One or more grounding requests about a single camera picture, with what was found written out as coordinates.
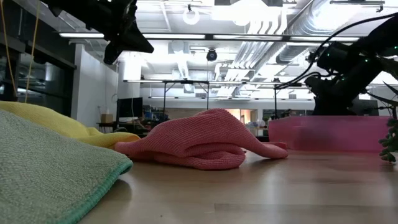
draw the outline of yellow rope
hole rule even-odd
[[[32,72],[33,59],[35,58],[34,52],[35,52],[35,45],[36,45],[37,26],[39,24],[39,12],[40,12],[40,0],[37,0],[36,25],[35,25],[35,31],[34,31],[34,34],[33,34],[33,45],[32,45],[32,53],[31,53],[32,58],[30,59],[29,73],[27,75],[26,92],[25,92],[25,103],[27,103],[27,91],[29,89],[30,73]]]
[[[0,8],[1,8],[2,28],[3,28],[3,31],[4,31],[4,41],[6,41],[6,53],[7,53],[7,60],[8,60],[8,69],[10,70],[11,81],[12,81],[12,87],[14,88],[14,94],[15,94],[15,97],[17,97],[17,88],[15,87],[14,75],[12,74],[12,68],[11,68],[10,53],[9,53],[9,51],[8,51],[8,41],[7,41],[7,31],[6,31],[6,20],[4,19],[4,9],[3,9],[3,7],[2,7],[2,0],[0,0]]]

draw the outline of pink plastic container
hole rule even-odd
[[[300,151],[380,152],[388,116],[291,116],[270,121],[269,140]]]

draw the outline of crumpled pink cloth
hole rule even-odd
[[[229,112],[212,109],[161,123],[143,139],[116,143],[115,150],[132,160],[221,170],[243,163],[242,148],[267,158],[287,157],[279,146],[285,144],[263,144]]]

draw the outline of wooden tabletop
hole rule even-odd
[[[398,168],[375,154],[247,156],[224,171],[135,162],[82,223],[398,222]]]

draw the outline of yellow towel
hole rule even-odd
[[[96,128],[87,128],[80,122],[43,106],[0,101],[0,109],[54,130],[63,136],[74,138],[93,146],[112,149],[117,142],[131,142],[139,139],[138,136],[131,133],[103,134]]]

